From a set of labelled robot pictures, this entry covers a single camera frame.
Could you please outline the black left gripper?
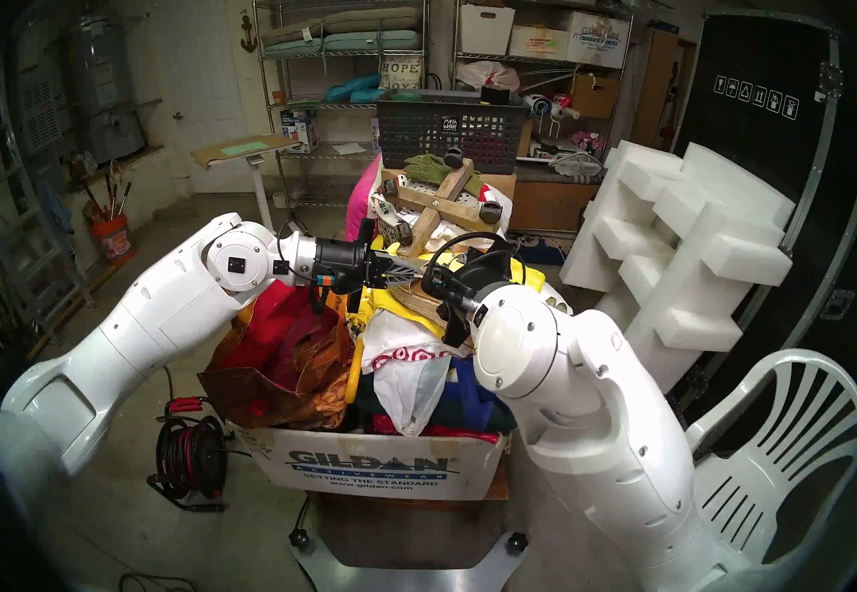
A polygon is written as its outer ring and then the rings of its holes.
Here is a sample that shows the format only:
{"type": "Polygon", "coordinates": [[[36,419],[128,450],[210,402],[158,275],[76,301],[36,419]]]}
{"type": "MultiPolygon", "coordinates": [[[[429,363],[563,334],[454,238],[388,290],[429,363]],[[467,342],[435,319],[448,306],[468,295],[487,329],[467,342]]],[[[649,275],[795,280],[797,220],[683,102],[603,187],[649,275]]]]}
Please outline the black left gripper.
{"type": "Polygon", "coordinates": [[[358,236],[346,242],[317,239],[314,259],[314,284],[324,303],[330,293],[346,298],[346,312],[359,311],[363,289],[384,289],[422,279],[422,260],[384,252],[390,261],[409,269],[387,269],[387,261],[371,248],[375,222],[363,219],[358,236]]]}

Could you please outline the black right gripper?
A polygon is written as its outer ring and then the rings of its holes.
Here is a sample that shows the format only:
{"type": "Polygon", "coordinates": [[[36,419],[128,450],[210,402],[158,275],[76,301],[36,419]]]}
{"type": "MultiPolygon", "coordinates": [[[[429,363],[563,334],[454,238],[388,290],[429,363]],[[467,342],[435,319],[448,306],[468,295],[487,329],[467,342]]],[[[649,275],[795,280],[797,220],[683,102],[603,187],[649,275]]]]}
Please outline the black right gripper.
{"type": "Polygon", "coordinates": [[[469,249],[465,263],[455,271],[440,263],[440,253],[428,261],[422,270],[421,288],[440,301],[438,312],[446,323],[443,344],[458,348],[465,343],[470,336],[468,316],[479,309],[477,294],[496,283],[512,282],[513,257],[511,249],[469,249]]]}

